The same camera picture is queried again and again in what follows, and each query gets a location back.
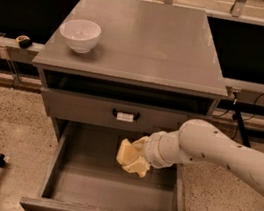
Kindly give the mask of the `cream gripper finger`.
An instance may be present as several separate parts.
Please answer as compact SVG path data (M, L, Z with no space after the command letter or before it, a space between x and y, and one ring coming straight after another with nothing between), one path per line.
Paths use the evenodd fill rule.
M143 156L137 156L132 158L122 168L127 173L136 173L140 178L145 177L151 166Z

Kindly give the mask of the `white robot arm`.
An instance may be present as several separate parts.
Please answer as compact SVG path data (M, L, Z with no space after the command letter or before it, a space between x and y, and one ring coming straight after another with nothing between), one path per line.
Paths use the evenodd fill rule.
M264 197L264 153L234 142L204 120L191 119L177 131L156 132L137 141L122 140L117 162L143 177L150 168L208 161L224 167Z

